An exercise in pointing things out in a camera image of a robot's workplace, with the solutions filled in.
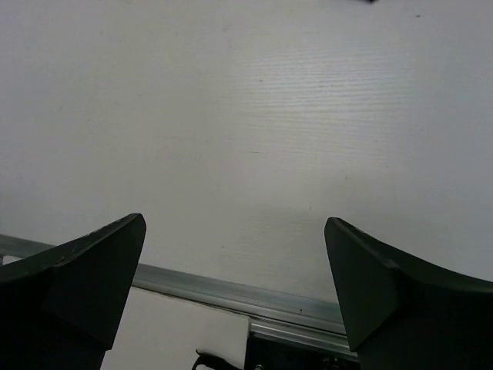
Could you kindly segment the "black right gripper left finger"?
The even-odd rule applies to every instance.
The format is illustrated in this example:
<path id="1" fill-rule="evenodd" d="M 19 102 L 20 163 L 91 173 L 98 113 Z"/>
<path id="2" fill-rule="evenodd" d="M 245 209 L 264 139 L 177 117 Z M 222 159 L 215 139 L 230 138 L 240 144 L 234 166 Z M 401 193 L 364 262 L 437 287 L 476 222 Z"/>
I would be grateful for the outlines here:
<path id="1" fill-rule="evenodd" d="M 1 268 L 1 367 L 99 369 L 146 236 L 142 214 Z"/>

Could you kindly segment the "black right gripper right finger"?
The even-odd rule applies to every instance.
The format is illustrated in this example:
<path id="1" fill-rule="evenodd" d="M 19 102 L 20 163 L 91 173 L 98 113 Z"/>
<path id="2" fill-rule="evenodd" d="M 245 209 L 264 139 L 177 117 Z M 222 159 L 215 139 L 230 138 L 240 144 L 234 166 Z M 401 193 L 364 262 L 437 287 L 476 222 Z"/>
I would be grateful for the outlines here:
<path id="1" fill-rule="evenodd" d="M 492 283 L 401 251 L 338 217 L 324 236 L 362 369 L 490 369 Z"/>

